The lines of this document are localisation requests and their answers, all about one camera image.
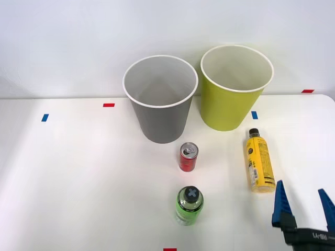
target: yellow bottle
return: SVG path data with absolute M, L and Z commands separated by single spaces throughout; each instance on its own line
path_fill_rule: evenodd
M 249 136 L 247 159 L 251 190 L 254 192 L 273 192 L 276 189 L 276 183 L 266 141 L 260 137 L 256 128 L 249 130 Z

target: gray cup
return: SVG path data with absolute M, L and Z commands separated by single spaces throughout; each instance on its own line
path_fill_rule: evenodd
M 123 79 L 143 133 L 156 143 L 170 143 L 182 135 L 197 86 L 194 68 L 167 55 L 137 61 Z

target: yellow-green cup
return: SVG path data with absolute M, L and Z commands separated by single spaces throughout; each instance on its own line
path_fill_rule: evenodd
M 211 128 L 230 131 L 243 121 L 273 78 L 270 60 L 242 45 L 221 45 L 201 59 L 201 117 Z

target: green bottle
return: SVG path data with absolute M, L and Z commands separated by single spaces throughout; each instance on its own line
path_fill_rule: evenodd
M 182 188 L 176 201 L 176 218 L 180 225 L 193 225 L 204 206 L 203 194 L 194 186 Z

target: can lid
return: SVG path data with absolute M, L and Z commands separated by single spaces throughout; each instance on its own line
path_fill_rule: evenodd
M 199 149 L 196 144 L 192 142 L 186 142 L 180 147 L 180 152 L 184 158 L 195 158 L 198 155 Z
M 252 133 L 258 133 L 258 134 L 260 134 L 260 132 L 258 131 L 257 128 L 252 128 L 252 129 L 250 129 L 250 130 L 249 130 L 249 134 L 252 134 Z
M 194 203 L 199 199 L 199 190 L 194 186 L 186 187 L 184 199 L 188 203 Z

